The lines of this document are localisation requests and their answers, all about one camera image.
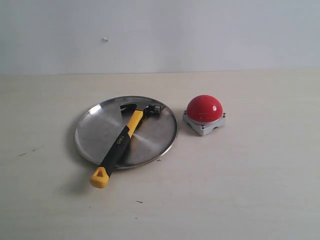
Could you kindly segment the yellow black claw hammer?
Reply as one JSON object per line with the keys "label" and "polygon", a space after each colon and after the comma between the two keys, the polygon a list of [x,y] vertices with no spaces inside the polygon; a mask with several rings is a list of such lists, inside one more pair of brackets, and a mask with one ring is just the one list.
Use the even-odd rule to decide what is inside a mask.
{"label": "yellow black claw hammer", "polygon": [[98,189],[103,189],[107,186],[111,174],[115,170],[118,161],[124,155],[133,133],[143,117],[149,113],[159,115],[162,111],[162,106],[160,104],[150,104],[144,101],[134,101],[121,105],[120,109],[122,112],[127,109],[133,109],[133,113],[104,159],[89,179],[90,184]]}

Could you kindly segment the red dome push button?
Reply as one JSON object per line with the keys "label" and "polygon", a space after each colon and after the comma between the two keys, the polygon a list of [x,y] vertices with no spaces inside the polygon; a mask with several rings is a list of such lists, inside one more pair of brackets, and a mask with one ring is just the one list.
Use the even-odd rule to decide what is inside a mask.
{"label": "red dome push button", "polygon": [[226,124],[227,117],[220,101],[214,96],[203,94],[194,97],[183,112],[182,120],[199,136],[211,133]]}

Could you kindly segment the round steel plate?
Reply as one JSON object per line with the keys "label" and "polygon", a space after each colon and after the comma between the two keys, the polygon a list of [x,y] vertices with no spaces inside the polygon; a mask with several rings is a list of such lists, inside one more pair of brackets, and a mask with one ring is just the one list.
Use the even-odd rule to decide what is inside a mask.
{"label": "round steel plate", "polygon": [[116,169],[135,168],[163,156],[178,135],[178,121],[173,111],[164,103],[137,95],[105,100],[83,115],[74,135],[75,144],[81,156],[99,165],[134,112],[132,109],[121,110],[121,105],[140,101],[160,105],[161,113],[149,113],[141,120]]}

